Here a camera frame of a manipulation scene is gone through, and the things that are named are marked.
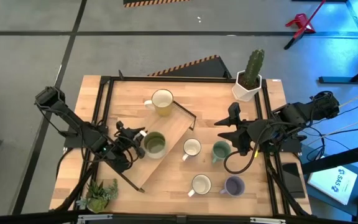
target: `mug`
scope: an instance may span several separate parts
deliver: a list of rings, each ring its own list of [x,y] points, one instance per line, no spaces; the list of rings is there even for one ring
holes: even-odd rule
[[[212,163],[222,161],[231,152],[230,145],[225,141],[218,141],[212,148]]]
[[[160,159],[167,153],[165,137],[159,132],[147,133],[143,140],[147,156],[153,159]]]
[[[246,190],[246,184],[238,176],[231,176],[226,179],[221,194],[229,194],[231,196],[240,196]]]
[[[168,116],[173,108],[173,95],[169,90],[157,90],[153,93],[152,100],[144,102],[144,106],[161,116]]]
[[[211,190],[211,180],[204,174],[198,174],[193,178],[191,182],[191,191],[187,193],[189,197],[193,196],[195,193],[204,195]]]
[[[185,161],[189,156],[197,156],[201,152],[201,143],[197,139],[187,139],[183,144],[185,155],[181,159]]]

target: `succulent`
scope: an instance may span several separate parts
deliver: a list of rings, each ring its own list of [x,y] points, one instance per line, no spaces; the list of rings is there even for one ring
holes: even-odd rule
[[[246,88],[247,90],[253,90],[254,88],[257,88],[259,85],[258,82],[258,74],[260,71],[260,68],[262,67],[263,61],[265,57],[265,51],[255,50],[249,56],[248,64],[246,71],[243,74],[240,74],[238,83]]]
[[[118,184],[117,179],[114,179],[112,185],[107,188],[103,188],[103,181],[98,185],[95,181],[91,180],[91,183],[87,185],[88,192],[85,197],[81,197],[81,200],[76,201],[76,204],[80,206],[80,209],[88,207],[94,213],[99,213],[106,208],[111,199],[118,197]]]

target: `black phone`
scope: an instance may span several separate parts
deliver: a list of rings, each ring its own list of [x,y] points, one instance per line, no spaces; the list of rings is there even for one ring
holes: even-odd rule
[[[284,182],[292,197],[305,198],[305,192],[303,191],[302,181],[296,163],[283,164],[282,167]]]

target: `yellow mug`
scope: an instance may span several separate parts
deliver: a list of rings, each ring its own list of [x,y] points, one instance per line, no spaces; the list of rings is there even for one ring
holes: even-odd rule
[[[169,116],[173,108],[173,95],[169,90],[157,90],[152,100],[146,100],[144,105],[161,116]]]

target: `green mug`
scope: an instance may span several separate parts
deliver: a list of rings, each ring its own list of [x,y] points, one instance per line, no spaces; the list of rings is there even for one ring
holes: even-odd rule
[[[159,132],[147,133],[143,140],[147,156],[153,159],[160,159],[167,153],[165,137]]]
[[[231,152],[230,145],[225,141],[218,141],[212,148],[212,163],[222,161]]]

